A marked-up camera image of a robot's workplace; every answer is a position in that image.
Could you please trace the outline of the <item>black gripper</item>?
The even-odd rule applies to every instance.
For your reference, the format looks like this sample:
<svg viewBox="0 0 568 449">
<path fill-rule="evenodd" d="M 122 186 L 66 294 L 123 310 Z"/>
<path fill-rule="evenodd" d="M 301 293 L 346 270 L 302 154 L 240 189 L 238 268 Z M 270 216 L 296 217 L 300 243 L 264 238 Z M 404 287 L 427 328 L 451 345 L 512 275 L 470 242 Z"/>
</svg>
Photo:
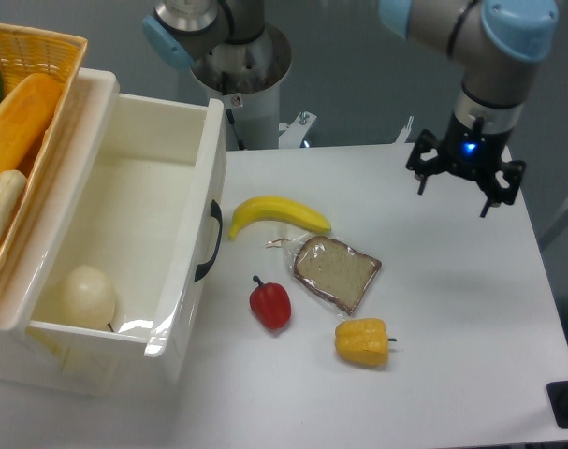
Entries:
<svg viewBox="0 0 568 449">
<path fill-rule="evenodd" d="M 428 129 L 420 132 L 405 166 L 419 182 L 417 193 L 420 196 L 429 177 L 448 172 L 468 181 L 478 180 L 477 186 L 486 196 L 481 218 L 492 208 L 515 203 L 527 164 L 522 160 L 504 162 L 502 159 L 512 129 L 488 133 L 484 131 L 486 125 L 485 120 L 478 117 L 469 127 L 453 114 L 443 141 Z"/>
</svg>

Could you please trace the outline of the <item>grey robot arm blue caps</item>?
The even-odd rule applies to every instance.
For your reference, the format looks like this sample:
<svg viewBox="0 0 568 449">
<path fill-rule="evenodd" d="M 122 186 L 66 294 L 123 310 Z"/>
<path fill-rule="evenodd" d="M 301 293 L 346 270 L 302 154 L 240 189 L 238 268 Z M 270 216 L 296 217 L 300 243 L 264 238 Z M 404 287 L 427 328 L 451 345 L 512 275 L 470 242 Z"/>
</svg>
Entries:
<svg viewBox="0 0 568 449">
<path fill-rule="evenodd" d="M 502 152 L 517 125 L 559 18 L 552 1 L 382 1 L 384 26 L 442 52 L 464 69 L 443 138 L 422 131 L 407 161 L 417 179 L 440 173 L 474 182 L 486 207 L 512 204 L 525 173 Z M 155 53 L 191 71 L 221 98 L 276 86 L 291 66 L 285 36 L 260 1 L 160 1 L 142 22 Z"/>
</svg>

